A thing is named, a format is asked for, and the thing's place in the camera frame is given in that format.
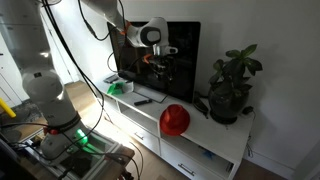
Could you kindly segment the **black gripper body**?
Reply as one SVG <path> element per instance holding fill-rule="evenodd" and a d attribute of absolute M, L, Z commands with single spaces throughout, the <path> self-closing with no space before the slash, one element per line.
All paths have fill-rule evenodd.
<path fill-rule="evenodd" d="M 154 46 L 153 54 L 148 58 L 149 67 L 158 80 L 172 80 L 176 71 L 176 61 L 173 54 L 177 54 L 178 49 L 171 46 Z"/>

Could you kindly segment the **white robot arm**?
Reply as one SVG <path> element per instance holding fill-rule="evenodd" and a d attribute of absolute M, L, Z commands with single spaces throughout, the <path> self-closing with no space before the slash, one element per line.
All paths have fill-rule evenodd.
<path fill-rule="evenodd" d="M 154 17 L 144 26 L 136 27 L 119 13 L 117 0 L 80 1 L 103 16 L 134 47 L 153 47 L 157 59 L 166 57 L 171 50 L 177 52 L 176 48 L 169 46 L 168 26 L 164 18 Z M 40 145 L 44 157 L 54 163 L 66 159 L 69 147 L 87 141 L 87 137 L 78 136 L 77 131 L 88 133 L 88 130 L 74 109 L 60 77 L 51 67 L 32 70 L 23 86 L 48 121 L 48 135 Z"/>

